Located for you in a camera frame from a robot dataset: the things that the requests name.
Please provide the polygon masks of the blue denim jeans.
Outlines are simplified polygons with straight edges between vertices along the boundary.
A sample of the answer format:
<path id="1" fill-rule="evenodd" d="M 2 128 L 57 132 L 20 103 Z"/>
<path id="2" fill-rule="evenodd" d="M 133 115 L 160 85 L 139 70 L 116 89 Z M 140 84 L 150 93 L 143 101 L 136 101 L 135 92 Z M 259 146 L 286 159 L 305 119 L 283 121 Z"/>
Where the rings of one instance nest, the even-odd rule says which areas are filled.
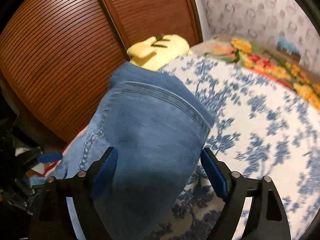
<path id="1" fill-rule="evenodd" d="M 177 77 L 127 62 L 52 175 L 70 178 L 114 147 L 116 170 L 94 204 L 113 239 L 143 239 L 184 189 L 213 124 Z"/>

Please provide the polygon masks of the blue floral white bedsheet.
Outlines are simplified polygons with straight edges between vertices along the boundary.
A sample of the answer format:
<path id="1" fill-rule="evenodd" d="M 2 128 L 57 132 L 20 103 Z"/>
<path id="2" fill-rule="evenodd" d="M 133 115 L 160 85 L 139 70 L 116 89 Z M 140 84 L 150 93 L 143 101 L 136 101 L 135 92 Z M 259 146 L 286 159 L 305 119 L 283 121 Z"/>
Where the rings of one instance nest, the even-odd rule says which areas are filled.
<path id="1" fill-rule="evenodd" d="M 319 112 L 244 68 L 180 56 L 158 73 L 177 77 L 213 117 L 204 146 L 244 177 L 273 179 L 300 239 L 319 210 Z M 205 239 L 223 208 L 200 160 L 173 206 L 143 239 Z"/>

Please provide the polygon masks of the brown louvered wardrobe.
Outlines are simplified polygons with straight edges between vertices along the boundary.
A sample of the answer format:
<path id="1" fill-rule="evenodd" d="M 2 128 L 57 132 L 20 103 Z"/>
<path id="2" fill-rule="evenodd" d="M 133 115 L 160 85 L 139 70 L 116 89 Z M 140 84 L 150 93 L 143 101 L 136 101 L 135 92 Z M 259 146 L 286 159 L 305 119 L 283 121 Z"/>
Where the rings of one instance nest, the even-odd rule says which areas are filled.
<path id="1" fill-rule="evenodd" d="M 32 116 L 70 142 L 128 48 L 157 34 L 201 42 L 195 0 L 25 0 L 1 33 L 1 73 Z"/>

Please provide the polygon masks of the yellow Pikachu plush toy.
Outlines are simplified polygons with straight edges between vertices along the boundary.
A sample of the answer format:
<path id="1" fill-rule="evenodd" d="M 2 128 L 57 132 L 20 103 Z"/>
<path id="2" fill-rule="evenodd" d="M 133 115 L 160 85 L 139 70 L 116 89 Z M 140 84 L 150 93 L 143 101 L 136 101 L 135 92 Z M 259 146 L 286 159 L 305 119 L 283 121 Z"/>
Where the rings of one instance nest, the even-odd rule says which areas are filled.
<path id="1" fill-rule="evenodd" d="M 193 52 L 183 37 L 159 34 L 135 43 L 127 50 L 127 55 L 130 63 L 150 71 L 158 71 L 176 57 L 193 55 Z"/>

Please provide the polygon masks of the cardboard box with blue bag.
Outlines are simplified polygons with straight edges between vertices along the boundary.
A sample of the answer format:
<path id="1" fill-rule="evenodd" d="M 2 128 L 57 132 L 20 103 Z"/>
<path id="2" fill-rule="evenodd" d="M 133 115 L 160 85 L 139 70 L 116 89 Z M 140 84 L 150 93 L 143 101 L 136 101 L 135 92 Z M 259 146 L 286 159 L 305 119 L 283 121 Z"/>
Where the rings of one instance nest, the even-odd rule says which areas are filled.
<path id="1" fill-rule="evenodd" d="M 299 50 L 292 44 L 290 44 L 286 38 L 280 37 L 278 39 L 276 50 L 290 57 L 293 61 L 300 62 L 301 54 Z"/>

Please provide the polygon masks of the colourful flower pattern blanket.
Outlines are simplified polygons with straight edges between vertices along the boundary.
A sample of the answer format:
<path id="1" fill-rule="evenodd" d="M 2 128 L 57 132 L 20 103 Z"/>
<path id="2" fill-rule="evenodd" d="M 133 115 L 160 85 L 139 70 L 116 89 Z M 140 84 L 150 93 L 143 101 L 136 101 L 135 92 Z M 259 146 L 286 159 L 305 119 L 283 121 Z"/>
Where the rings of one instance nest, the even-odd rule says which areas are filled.
<path id="1" fill-rule="evenodd" d="M 298 55 L 240 37 L 220 35 L 191 47 L 195 55 L 235 63 L 294 91 L 319 109 L 319 76 L 298 63 Z"/>

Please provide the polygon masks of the circle pattern sheer curtain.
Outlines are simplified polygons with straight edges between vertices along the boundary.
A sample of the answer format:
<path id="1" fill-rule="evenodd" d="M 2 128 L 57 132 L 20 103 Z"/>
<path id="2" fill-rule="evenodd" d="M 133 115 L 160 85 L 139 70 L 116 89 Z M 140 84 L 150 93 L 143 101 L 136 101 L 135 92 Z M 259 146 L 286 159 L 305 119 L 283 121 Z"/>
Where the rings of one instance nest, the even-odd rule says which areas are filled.
<path id="1" fill-rule="evenodd" d="M 269 46 L 284 37 L 300 63 L 319 74 L 319 35 L 295 0 L 201 0 L 211 35 L 240 36 Z"/>

